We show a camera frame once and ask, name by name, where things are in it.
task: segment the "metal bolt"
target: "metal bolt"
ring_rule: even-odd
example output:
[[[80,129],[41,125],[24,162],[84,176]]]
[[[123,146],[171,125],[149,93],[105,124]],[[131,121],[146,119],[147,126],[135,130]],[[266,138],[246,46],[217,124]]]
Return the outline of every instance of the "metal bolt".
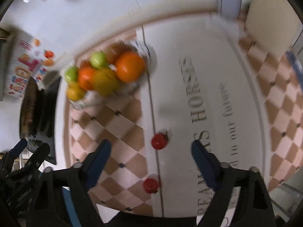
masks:
[[[226,162],[220,163],[220,166],[221,166],[222,168],[230,168],[230,165],[229,165],[228,163],[226,163]]]
[[[81,162],[76,162],[73,164],[73,168],[80,168],[82,166]]]
[[[255,166],[252,166],[252,167],[250,168],[250,170],[251,170],[253,173],[258,173],[258,172],[259,172],[258,168],[255,167]]]
[[[50,173],[51,171],[52,171],[53,169],[50,167],[50,166],[48,166],[48,167],[46,167],[45,169],[44,169],[44,173]]]

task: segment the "beige panel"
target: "beige panel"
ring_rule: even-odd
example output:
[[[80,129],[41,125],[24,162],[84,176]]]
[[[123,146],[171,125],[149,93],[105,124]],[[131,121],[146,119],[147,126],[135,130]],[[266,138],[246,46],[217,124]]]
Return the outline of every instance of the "beige panel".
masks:
[[[299,18],[287,0],[252,0],[246,27],[256,41],[281,58],[293,42]]]

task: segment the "yellow fruit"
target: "yellow fruit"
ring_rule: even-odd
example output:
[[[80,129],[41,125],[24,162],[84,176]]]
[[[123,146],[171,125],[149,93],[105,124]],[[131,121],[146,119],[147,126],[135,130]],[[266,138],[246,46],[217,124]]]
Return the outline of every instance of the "yellow fruit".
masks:
[[[66,91],[67,98],[73,102],[82,99],[85,93],[86,91],[82,89],[77,82],[70,84]]]
[[[120,87],[116,73],[108,67],[103,67],[100,70],[95,71],[92,85],[94,90],[101,96],[109,96],[116,92]]]

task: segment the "green apple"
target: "green apple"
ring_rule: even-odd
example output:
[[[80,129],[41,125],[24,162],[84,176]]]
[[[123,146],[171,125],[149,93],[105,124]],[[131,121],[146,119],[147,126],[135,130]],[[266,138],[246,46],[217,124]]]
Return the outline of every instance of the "green apple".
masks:
[[[92,67],[101,69],[102,67],[108,66],[106,60],[106,54],[102,51],[93,52],[90,58]]]
[[[70,66],[68,69],[66,69],[64,79],[68,84],[77,82],[78,67]]]

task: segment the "fruit bowl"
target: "fruit bowl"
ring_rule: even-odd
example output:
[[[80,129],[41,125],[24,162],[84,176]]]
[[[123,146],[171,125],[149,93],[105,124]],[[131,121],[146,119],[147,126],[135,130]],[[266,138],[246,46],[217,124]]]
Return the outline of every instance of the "fruit bowl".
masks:
[[[127,50],[118,52],[117,57],[112,52],[119,49],[114,46],[111,50],[112,45],[125,45]],[[93,52],[90,59],[82,59],[79,65],[66,70],[65,79],[69,83],[67,96],[77,110],[96,106],[105,100],[134,93],[147,81],[147,72],[150,71],[151,56],[146,44],[140,40],[120,40],[103,51]]]

